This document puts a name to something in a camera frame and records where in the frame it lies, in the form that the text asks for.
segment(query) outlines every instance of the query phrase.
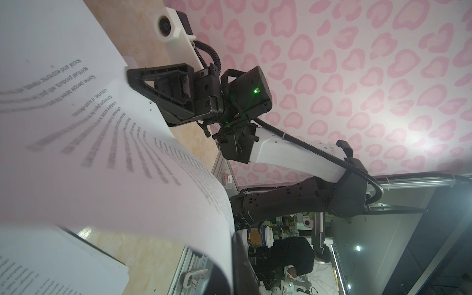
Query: curled page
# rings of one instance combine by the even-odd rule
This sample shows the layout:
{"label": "curled page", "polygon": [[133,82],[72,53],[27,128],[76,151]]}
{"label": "curled page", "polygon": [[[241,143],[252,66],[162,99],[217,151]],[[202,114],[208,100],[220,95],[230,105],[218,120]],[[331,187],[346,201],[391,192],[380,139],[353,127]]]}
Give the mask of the curled page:
{"label": "curled page", "polygon": [[0,222],[182,242],[232,286],[223,186],[128,86],[126,63],[86,5],[4,1],[0,40]]}

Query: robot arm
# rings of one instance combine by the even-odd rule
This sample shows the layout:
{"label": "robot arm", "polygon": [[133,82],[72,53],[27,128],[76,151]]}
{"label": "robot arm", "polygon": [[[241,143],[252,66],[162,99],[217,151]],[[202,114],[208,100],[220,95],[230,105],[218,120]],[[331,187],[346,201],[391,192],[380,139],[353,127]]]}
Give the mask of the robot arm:
{"label": "robot arm", "polygon": [[[229,69],[221,75],[216,65],[204,68],[184,13],[164,8],[155,24],[158,39],[176,64],[128,70],[128,82],[158,105],[170,127],[197,122],[207,137],[218,142],[227,160],[279,165],[314,175],[283,189],[231,198],[237,229],[299,212],[352,217],[375,211],[366,204],[378,201],[383,189],[353,158],[347,142],[314,147],[257,118],[272,108],[269,86],[259,66],[248,72]],[[236,79],[229,82],[229,76]],[[211,135],[207,125],[214,123],[220,130]],[[366,193],[367,182],[376,188],[375,198]]]}

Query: pink wall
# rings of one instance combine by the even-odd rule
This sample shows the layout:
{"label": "pink wall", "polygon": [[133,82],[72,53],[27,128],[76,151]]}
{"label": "pink wall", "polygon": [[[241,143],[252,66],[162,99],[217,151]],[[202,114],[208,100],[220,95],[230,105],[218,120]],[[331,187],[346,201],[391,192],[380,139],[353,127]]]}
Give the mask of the pink wall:
{"label": "pink wall", "polygon": [[[312,142],[347,140],[372,175],[472,172],[472,1],[167,5],[187,13],[223,71],[262,67],[274,106],[261,119]],[[308,177],[232,166],[242,187]]]}

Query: black shirt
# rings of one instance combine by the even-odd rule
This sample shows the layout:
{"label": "black shirt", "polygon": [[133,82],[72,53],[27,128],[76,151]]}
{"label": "black shirt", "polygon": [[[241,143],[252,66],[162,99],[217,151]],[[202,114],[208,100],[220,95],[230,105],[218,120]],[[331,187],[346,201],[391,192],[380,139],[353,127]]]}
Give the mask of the black shirt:
{"label": "black shirt", "polygon": [[280,259],[283,266],[293,265],[298,276],[313,271],[315,252],[308,240],[302,236],[275,240],[270,253],[272,257]]}

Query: camera lens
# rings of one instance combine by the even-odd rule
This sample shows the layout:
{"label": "camera lens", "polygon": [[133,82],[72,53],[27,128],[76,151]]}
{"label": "camera lens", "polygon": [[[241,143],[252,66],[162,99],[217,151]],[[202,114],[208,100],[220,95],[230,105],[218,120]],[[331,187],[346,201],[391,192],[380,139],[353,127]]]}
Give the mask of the camera lens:
{"label": "camera lens", "polygon": [[159,20],[159,29],[164,34],[164,36],[169,36],[169,34],[170,34],[170,21],[167,17],[162,17]]}

